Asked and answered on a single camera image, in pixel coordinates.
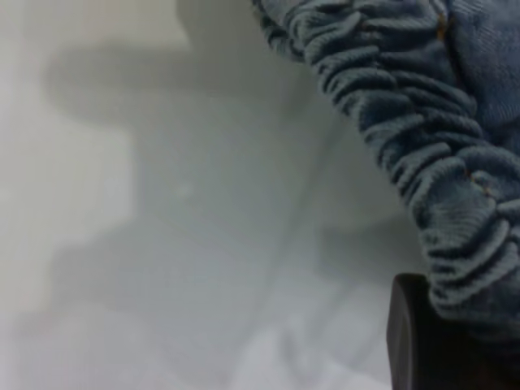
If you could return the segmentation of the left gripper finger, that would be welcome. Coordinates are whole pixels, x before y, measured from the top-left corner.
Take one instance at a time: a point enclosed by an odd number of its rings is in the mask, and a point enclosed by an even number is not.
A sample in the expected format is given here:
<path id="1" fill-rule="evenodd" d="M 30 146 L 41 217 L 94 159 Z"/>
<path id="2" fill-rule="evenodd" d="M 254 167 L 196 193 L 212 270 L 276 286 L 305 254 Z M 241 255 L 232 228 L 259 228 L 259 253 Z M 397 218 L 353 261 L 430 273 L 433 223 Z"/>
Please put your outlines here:
<path id="1" fill-rule="evenodd" d="M 399 274 L 392 282 L 386 333 L 392 388 L 518 389 L 519 380 L 488 358 L 461 325 L 437 315 L 427 293 L 422 275 Z"/>

